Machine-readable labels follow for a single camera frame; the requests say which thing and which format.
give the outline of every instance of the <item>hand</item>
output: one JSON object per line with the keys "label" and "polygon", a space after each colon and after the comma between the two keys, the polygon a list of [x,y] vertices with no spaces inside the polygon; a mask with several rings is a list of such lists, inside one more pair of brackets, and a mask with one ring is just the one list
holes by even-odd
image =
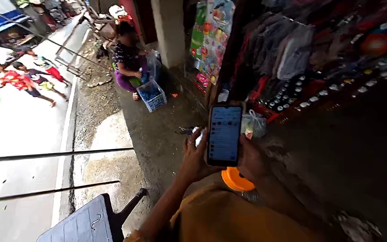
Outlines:
{"label": "hand", "polygon": [[136,72],[134,72],[134,76],[135,76],[136,78],[138,78],[138,79],[141,79],[141,77],[142,77],[143,75],[141,74],[141,72],[136,71]]}
{"label": "hand", "polygon": [[202,128],[193,133],[189,139],[186,138],[183,142],[183,162],[178,171],[179,178],[186,182],[187,185],[199,181],[209,175],[221,170],[225,167],[209,166],[204,161],[204,153],[207,146],[207,129],[204,130],[201,142],[198,147],[195,147],[195,140],[200,136]]}
{"label": "hand", "polygon": [[240,135],[240,144],[242,146],[238,167],[240,173],[253,183],[270,175],[271,169],[262,159],[261,153],[244,134]]}

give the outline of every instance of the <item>phone screen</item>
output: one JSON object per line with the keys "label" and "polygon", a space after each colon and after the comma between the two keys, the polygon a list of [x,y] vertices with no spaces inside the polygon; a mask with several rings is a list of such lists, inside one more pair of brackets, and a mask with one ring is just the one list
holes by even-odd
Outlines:
{"label": "phone screen", "polygon": [[237,166],[242,107],[213,107],[210,121],[208,164]]}

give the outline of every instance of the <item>child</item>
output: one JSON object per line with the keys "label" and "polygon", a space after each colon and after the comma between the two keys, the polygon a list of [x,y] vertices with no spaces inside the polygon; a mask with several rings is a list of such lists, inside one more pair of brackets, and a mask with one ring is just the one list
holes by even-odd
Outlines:
{"label": "child", "polygon": [[71,83],[65,78],[61,76],[59,71],[55,68],[55,64],[51,62],[50,60],[46,59],[43,56],[37,56],[35,52],[31,48],[26,48],[25,53],[32,56],[34,58],[34,64],[46,69],[46,72],[50,73],[54,78],[56,78],[58,81],[65,84],[65,88],[68,87],[68,85],[71,85]]}
{"label": "child", "polygon": [[19,91],[26,91],[29,95],[33,97],[38,97],[49,101],[51,107],[54,107],[56,105],[56,102],[53,99],[41,95],[34,87],[32,87],[28,77],[20,75],[15,71],[7,71],[1,64],[0,72],[5,74],[3,77],[0,78],[2,81],[0,88],[3,88],[5,85],[7,85],[7,83],[9,83],[15,88],[17,88]]}
{"label": "child", "polygon": [[26,68],[26,66],[24,64],[22,64],[21,62],[18,62],[18,61],[13,62],[13,67],[18,69],[18,70],[20,70],[20,71],[24,71],[24,75],[26,77],[28,77],[30,80],[32,80],[37,85],[42,87],[44,90],[46,90],[46,91],[53,91],[53,92],[57,93],[59,96],[61,96],[63,99],[65,99],[65,101],[68,102],[67,96],[65,96],[65,94],[62,94],[59,91],[57,91],[54,88],[53,83],[51,83],[46,78],[38,75],[38,74],[50,75],[50,74],[44,73],[44,72],[36,70],[36,69],[28,69],[28,68]]}

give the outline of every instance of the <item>plastic crate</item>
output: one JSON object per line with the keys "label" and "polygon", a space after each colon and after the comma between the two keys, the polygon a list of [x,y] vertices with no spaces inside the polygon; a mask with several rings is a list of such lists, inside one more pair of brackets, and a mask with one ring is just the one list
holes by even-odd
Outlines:
{"label": "plastic crate", "polygon": [[[154,98],[152,98],[150,100],[144,100],[143,96],[141,95],[141,92],[146,91],[146,90],[151,89],[151,88],[154,88],[154,87],[156,87],[161,92],[161,94],[159,94],[158,96],[155,96]],[[162,91],[161,87],[154,80],[150,80],[146,84],[137,87],[137,91],[140,94],[140,97],[143,100],[143,102],[146,104],[149,112],[153,112],[158,107],[163,106],[167,102],[164,91]]]}

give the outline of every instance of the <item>metal rod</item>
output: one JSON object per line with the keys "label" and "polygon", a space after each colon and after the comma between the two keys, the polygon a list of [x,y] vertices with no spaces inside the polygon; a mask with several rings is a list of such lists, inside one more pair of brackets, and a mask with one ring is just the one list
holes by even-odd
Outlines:
{"label": "metal rod", "polygon": [[82,189],[82,188],[87,188],[87,187],[91,187],[91,186],[113,184],[113,183],[118,183],[118,182],[119,181],[101,182],[101,183],[88,184],[88,185],[83,185],[83,186],[72,186],[72,187],[61,188],[61,189],[57,189],[57,190],[47,190],[47,191],[31,192],[31,193],[25,193],[25,194],[19,194],[19,195],[5,196],[5,197],[0,197],[0,201],[21,199],[21,198],[44,195],[44,194],[49,194],[49,193],[63,192],[63,191],[67,191],[67,190]]}
{"label": "metal rod", "polygon": [[45,39],[45,40],[47,40],[47,41],[50,41],[50,42],[54,43],[55,45],[57,45],[57,46],[59,46],[59,47],[64,48],[65,50],[67,50],[68,52],[71,52],[72,54],[75,54],[76,56],[80,56],[81,58],[83,58],[83,59],[85,59],[85,60],[88,60],[88,61],[90,61],[90,62],[92,62],[92,63],[94,63],[94,64],[96,64],[96,65],[99,65],[100,67],[105,68],[105,69],[107,70],[107,67],[106,67],[106,66],[103,66],[103,65],[101,65],[100,63],[96,63],[96,62],[94,62],[94,61],[92,61],[92,60],[90,60],[90,59],[88,59],[88,58],[86,58],[86,57],[83,57],[82,55],[79,55],[77,52],[75,52],[75,51],[73,51],[73,50],[70,50],[69,48],[67,48],[67,47],[65,47],[65,46],[62,46],[62,45],[56,43],[55,41],[52,41],[51,39],[47,38],[46,36],[43,36],[43,35],[40,35],[40,34],[35,33],[35,32],[32,31],[31,29],[29,29],[29,28],[27,28],[27,27],[25,27],[25,26],[19,24],[19,23],[16,22],[16,21],[13,21],[12,19],[7,18],[6,16],[4,16],[4,15],[2,15],[2,14],[0,14],[0,17],[2,17],[3,19],[8,20],[8,21],[10,21],[10,22],[12,22],[12,23],[18,25],[18,26],[21,27],[21,28],[24,28],[24,29],[28,30],[29,32],[31,32],[31,33],[33,33],[33,34],[35,34],[35,35],[37,35],[37,36],[42,37],[43,39]]}
{"label": "metal rod", "polygon": [[133,150],[133,149],[134,149],[133,147],[130,147],[130,148],[117,148],[117,149],[68,151],[68,152],[59,152],[59,153],[33,154],[33,155],[21,155],[21,156],[0,156],[0,162],[44,158],[44,157],[55,157],[55,156],[71,156],[71,155],[94,154],[94,153],[103,153],[103,152],[125,151],[125,150]]}

